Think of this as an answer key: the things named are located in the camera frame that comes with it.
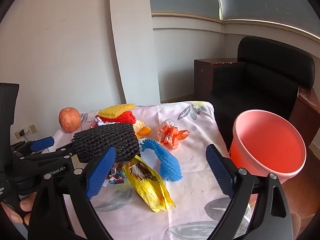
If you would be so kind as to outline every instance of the black office chair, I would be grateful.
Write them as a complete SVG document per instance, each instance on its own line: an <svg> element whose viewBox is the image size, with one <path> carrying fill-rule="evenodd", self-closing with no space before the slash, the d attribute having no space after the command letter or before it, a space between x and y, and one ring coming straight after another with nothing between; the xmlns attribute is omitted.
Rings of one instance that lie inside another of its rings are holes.
<svg viewBox="0 0 320 240"><path fill-rule="evenodd" d="M246 36L238 46L236 62L224 61L195 60L195 96L212 103L227 149L236 117L250 109L266 110L289 120L306 146L311 143L320 127L320 108L312 90L314 62L307 52ZM310 124L306 116L313 117Z"/></svg>

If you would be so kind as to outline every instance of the screw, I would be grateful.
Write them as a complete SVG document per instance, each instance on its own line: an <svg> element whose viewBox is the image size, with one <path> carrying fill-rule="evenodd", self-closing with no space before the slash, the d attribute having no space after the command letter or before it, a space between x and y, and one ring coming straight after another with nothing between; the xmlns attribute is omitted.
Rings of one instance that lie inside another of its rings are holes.
<svg viewBox="0 0 320 240"><path fill-rule="evenodd" d="M81 168L77 168L73 171L74 174L76 175L80 175L82 173L82 169Z"/></svg>
<svg viewBox="0 0 320 240"><path fill-rule="evenodd" d="M246 174L247 174L247 170L244 169L244 168L240 168L240 169L238 170L238 172L239 172L241 175L246 175Z"/></svg>
<svg viewBox="0 0 320 240"><path fill-rule="evenodd" d="M269 175L269 176L270 176L270 178L271 178L271 179L276 179L276 178L277 178L277 175L276 175L276 174L274 174L274 173L270 173L270 175Z"/></svg>
<svg viewBox="0 0 320 240"><path fill-rule="evenodd" d="M50 179L51 178L51 174L47 173L46 175L44 175L44 179Z"/></svg>

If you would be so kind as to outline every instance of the yellow foam fruit net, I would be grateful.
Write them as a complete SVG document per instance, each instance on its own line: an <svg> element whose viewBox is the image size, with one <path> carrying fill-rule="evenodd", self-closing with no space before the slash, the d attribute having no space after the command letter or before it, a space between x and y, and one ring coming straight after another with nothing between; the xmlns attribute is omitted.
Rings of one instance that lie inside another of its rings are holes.
<svg viewBox="0 0 320 240"><path fill-rule="evenodd" d="M104 118L117 118L119 115L123 114L125 111L130 111L136 107L135 104L123 104L123 105L115 105L109 106L101 111L99 111L98 115Z"/></svg>

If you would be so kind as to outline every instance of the table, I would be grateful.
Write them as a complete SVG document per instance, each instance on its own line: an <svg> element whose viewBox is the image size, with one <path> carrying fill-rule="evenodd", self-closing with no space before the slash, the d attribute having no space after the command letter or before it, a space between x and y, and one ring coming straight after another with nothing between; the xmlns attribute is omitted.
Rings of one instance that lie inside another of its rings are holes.
<svg viewBox="0 0 320 240"><path fill-rule="evenodd" d="M132 112L137 120L143 120L152 129L146 138L157 140L156 128L167 118L172 119L179 130L190 131L190 135L180 141L176 150L170 150L180 163L183 179L177 182L164 181L177 207L155 213L130 183L108 184L91 200L102 223L115 240L207 239L230 202L220 190L205 158L206 147L211 143L223 156L228 156L213 115L213 106L208 102L188 101L137 106ZM88 129L96 114L97 111L81 114L82 124L76 132ZM54 151L69 143L73 135L57 131L54 135L55 144L49 150ZM77 159L73 161L75 167L84 166ZM154 169L159 171L159 160ZM65 196L65 201L75 232L85 237L70 197ZM249 221L248 205L236 236L245 233Z"/></svg>

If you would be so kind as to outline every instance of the black foam fruit net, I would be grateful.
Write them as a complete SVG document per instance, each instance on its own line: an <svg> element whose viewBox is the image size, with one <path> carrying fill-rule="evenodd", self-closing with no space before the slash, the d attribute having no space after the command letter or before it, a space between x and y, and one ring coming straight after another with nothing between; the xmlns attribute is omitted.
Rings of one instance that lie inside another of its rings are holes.
<svg viewBox="0 0 320 240"><path fill-rule="evenodd" d="M116 149L116 161L130 161L140 156L139 142L130 123L113 123L75 133L72 146L79 161L87 163L98 158L108 146Z"/></svg>

